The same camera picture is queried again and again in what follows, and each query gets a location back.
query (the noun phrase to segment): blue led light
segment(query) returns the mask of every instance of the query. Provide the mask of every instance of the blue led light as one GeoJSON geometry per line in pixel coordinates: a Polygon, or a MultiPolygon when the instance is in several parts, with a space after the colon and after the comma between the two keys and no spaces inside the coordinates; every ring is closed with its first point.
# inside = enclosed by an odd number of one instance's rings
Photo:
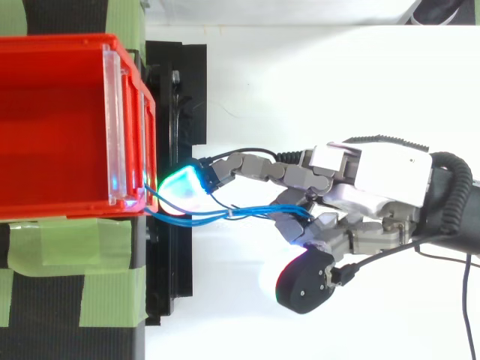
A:
{"type": "Polygon", "coordinates": [[[119,182],[118,182],[116,176],[112,177],[112,188],[113,188],[113,190],[118,190],[119,189],[119,182]]]}
{"type": "MultiPolygon", "coordinates": [[[[186,166],[174,172],[162,181],[158,194],[179,208],[192,212],[205,201],[206,192],[193,166],[186,166]]],[[[160,206],[171,215],[183,215],[182,212],[160,201],[160,206]]]]}

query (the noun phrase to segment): masking tape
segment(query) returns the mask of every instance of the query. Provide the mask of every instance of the masking tape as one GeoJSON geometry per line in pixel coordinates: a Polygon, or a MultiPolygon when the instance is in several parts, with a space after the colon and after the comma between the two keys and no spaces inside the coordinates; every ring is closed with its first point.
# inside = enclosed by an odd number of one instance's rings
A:
{"type": "Polygon", "coordinates": [[[27,35],[27,16],[22,0],[0,1],[0,36],[27,35]]]}
{"type": "Polygon", "coordinates": [[[139,50],[145,64],[145,12],[140,1],[109,1],[105,32],[117,35],[125,49],[139,50]]]}
{"type": "Polygon", "coordinates": [[[8,267],[29,277],[125,272],[131,222],[105,219],[11,223],[8,267]]]}
{"type": "Polygon", "coordinates": [[[147,318],[146,268],[86,275],[80,327],[135,328],[147,318]]]}
{"type": "Polygon", "coordinates": [[[0,268],[0,328],[8,327],[13,285],[14,271],[0,268]]]}

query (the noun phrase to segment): robotic hand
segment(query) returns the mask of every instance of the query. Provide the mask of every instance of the robotic hand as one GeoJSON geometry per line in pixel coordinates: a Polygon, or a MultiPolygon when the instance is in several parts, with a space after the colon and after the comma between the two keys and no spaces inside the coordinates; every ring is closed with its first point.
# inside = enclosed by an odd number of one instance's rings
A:
{"type": "Polygon", "coordinates": [[[309,212],[318,204],[347,213],[341,220],[337,212],[316,218],[269,215],[285,240],[303,247],[276,282],[276,299],[290,310],[312,311],[362,266],[427,242],[480,254],[480,188],[453,154],[428,154],[421,145],[372,136],[278,154],[275,160],[233,152],[200,159],[196,169],[208,194],[244,176],[284,186],[272,204],[309,212]],[[371,256],[335,267],[345,254],[371,256]]]}

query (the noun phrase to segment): white table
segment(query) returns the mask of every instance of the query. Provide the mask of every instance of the white table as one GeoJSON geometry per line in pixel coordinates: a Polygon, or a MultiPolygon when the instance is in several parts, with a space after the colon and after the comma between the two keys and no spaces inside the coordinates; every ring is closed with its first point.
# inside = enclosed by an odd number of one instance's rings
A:
{"type": "MultiPolygon", "coordinates": [[[[150,25],[147,38],[208,44],[208,145],[194,149],[197,157],[385,134],[453,152],[480,177],[480,28],[150,25]]],[[[279,191],[238,179],[216,195],[247,206],[279,191]]],[[[268,221],[195,229],[194,296],[147,329],[147,359],[469,359],[462,265],[401,253],[362,269],[299,316],[257,285],[263,260],[284,246],[268,221]]],[[[473,268],[470,276],[479,348],[480,273],[473,268]]]]}

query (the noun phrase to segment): red storage box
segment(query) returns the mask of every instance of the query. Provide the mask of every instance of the red storage box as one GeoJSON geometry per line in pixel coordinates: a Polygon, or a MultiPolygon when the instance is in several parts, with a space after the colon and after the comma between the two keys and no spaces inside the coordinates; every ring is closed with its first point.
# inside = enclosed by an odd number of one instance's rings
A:
{"type": "Polygon", "coordinates": [[[0,219],[157,211],[155,102],[109,34],[0,37],[0,219]]]}

